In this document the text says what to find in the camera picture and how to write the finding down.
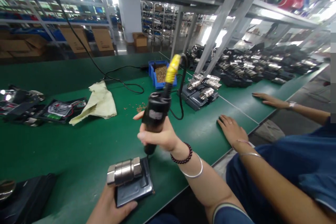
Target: yellow cable sleeve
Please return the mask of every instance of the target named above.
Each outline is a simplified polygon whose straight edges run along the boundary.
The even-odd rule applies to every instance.
[[[181,60],[181,55],[175,54],[167,69],[166,83],[172,84],[174,82],[175,75],[177,74],[177,71],[179,70],[180,60]]]

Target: wristwatch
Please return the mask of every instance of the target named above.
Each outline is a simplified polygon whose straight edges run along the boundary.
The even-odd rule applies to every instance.
[[[289,101],[288,102],[288,109],[292,109],[297,105],[296,101]]]

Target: blue shirt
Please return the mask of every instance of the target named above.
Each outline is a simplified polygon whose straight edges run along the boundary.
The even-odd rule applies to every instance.
[[[149,224],[180,224],[180,221],[173,215],[162,214],[155,217]],[[224,203],[216,208],[213,224],[253,224],[253,222],[239,207]]]
[[[286,136],[256,151],[292,184],[336,213],[336,126],[330,117],[311,134]],[[256,224],[282,222],[238,155],[227,166],[226,182]]]

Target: cleaning cloth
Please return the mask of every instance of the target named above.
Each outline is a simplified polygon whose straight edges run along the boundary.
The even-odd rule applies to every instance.
[[[104,119],[117,115],[112,93],[107,90],[105,82],[97,82],[89,87],[91,93],[87,105],[80,115],[72,118],[70,124],[75,125],[88,116],[98,116]]]

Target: green table surface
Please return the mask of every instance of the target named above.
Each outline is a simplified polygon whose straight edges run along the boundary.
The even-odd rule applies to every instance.
[[[147,64],[148,60],[160,60],[162,56],[161,53],[121,55],[95,58],[95,61],[107,72],[124,65]],[[90,59],[1,66],[0,76],[0,87],[5,88],[8,83],[12,83],[23,89],[39,90],[48,99],[64,101],[89,98],[88,87],[102,77]],[[144,94],[134,94],[120,83],[107,82],[116,104],[116,117],[108,120],[89,117],[75,126],[44,124],[41,127],[27,127],[0,121],[0,143],[2,149],[6,150],[2,152],[0,159],[0,179],[22,181],[48,173],[57,174],[57,182],[45,206],[43,218],[37,223],[85,223],[106,182],[109,165],[145,156],[143,146],[136,136],[140,122],[132,118],[137,113],[137,104],[147,103],[149,94],[155,91],[152,81],[147,73],[133,68],[119,70],[111,76],[137,83],[145,89]],[[289,82],[286,84],[289,87],[283,90],[286,92],[284,96],[278,96],[276,92],[284,86],[277,87],[270,82],[254,85],[253,91],[272,90],[278,97],[289,97],[309,80],[307,76],[299,80],[299,83],[295,80],[293,87],[290,87]],[[235,118],[250,133],[258,123],[243,112],[250,114],[256,121],[261,121],[272,111],[259,100],[251,99],[247,95],[251,90],[229,89],[224,86],[221,89],[221,96],[238,108],[218,98],[197,112],[184,105],[182,121],[170,116],[177,135],[190,143],[209,164],[214,164],[230,149],[216,124],[220,114]],[[171,107],[179,116],[181,112],[175,94],[172,96]],[[177,165],[170,160],[169,153],[160,148],[150,157],[149,165],[155,194],[139,200],[137,209],[125,223],[144,223],[187,186]]]

